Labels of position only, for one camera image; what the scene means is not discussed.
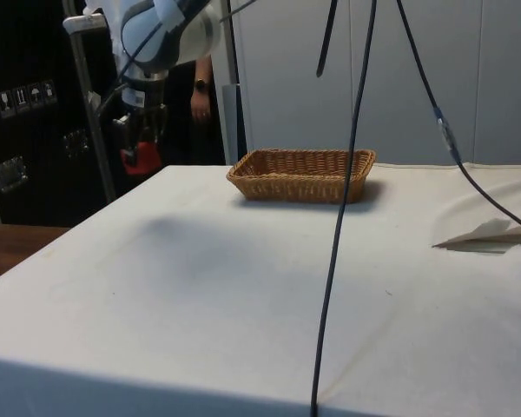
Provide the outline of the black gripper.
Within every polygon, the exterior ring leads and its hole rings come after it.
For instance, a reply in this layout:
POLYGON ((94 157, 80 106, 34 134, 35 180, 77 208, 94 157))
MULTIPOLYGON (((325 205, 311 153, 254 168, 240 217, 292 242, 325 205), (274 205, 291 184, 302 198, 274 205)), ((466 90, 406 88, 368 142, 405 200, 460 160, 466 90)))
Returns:
POLYGON ((166 106, 128 106, 128 114, 113 121, 114 133, 120 145, 122 162, 129 170, 138 164, 138 127, 143 127, 143 141, 158 143, 164 136, 168 120, 166 106))

